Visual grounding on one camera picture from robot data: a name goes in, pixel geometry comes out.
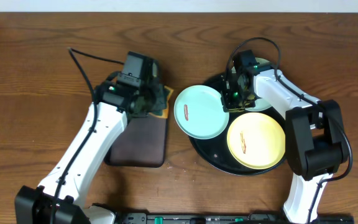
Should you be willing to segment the green orange sponge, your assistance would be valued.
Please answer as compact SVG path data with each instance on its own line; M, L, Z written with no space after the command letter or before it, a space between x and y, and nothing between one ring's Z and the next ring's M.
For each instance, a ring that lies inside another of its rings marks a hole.
M169 100L171 98L171 95L173 93L173 89L170 88L169 86L164 85L163 86L163 93L164 93L164 97L165 97L165 102L164 102L164 108L157 110L157 111L152 111L149 113L149 115L159 118L159 119L167 119L168 115L169 115Z

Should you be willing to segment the yellow plate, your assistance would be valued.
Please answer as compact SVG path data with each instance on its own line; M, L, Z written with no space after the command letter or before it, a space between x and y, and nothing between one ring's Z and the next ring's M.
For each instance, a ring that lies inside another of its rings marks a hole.
M251 169L268 169L285 155L285 133L272 117L245 113L229 126L227 147L237 162Z

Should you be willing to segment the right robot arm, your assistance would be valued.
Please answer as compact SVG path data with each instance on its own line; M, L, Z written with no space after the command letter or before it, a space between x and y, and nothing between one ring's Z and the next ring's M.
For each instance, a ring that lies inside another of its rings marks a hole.
M221 79L223 108L240 111L265 100L285 120L285 156L293 171L283 211L291 223L312 223L327 183L345 178L353 165L339 104L299 89L276 65L236 62Z

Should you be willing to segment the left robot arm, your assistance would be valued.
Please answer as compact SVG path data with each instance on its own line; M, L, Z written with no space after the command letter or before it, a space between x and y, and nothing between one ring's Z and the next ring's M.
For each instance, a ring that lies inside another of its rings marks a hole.
M23 186L15 197L17 224L114 223L104 205L86 208L91 182L101 163L109 166L160 167L165 159L168 108L127 120L116 106L90 108L66 153L36 189Z

